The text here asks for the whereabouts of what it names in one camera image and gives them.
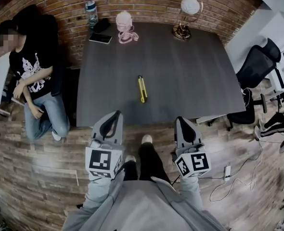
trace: phone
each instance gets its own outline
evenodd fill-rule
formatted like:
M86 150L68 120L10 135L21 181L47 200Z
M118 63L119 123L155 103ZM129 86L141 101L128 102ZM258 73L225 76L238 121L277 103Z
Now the phone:
M92 33L89 38L89 41L108 44L110 43L111 39L112 39L112 36L99 34L99 33Z

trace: blue jeans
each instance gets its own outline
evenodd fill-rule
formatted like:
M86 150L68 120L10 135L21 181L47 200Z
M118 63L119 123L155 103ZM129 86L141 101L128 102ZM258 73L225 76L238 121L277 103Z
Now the blue jeans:
M70 124L65 112L61 95L52 97L51 93L33 100L34 105L45 109L49 119L35 119L29 106L25 103L26 135L31 140L41 138L47 131L53 130L61 137L66 137Z

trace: black graphic t-shirt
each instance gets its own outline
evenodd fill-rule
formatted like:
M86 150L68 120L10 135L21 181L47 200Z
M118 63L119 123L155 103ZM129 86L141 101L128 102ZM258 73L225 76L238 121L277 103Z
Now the black graphic t-shirt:
M26 79L43 68L52 64L53 52L51 42L47 37L35 33L28 33L26 42L20 52L13 51L9 56L10 68L20 79ZM42 97L51 91L50 77L41 79L28 85L32 100Z

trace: black pants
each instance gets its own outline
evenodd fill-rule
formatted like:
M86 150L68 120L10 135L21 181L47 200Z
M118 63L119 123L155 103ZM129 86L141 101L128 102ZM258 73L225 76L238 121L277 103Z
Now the black pants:
M275 133L284 133L284 115L282 113L276 113L273 117L264 125L264 128L268 130L261 132L261 137L273 135Z
M139 180L151 180L152 176L165 180L171 184L165 170L163 169L162 161L154 149L152 143L144 143L139 148L139 157L141 160L141 175ZM124 180L137 180L138 172L136 163L128 161L123 164L119 171L125 171Z

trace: yellow object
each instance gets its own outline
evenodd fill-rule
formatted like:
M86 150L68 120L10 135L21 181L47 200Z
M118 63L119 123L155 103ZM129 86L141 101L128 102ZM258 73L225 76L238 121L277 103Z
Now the yellow object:
M140 92L141 92L141 102L145 103L147 101L147 93L146 93L146 88L144 84L144 79L141 75L138 76L138 83L139 83Z

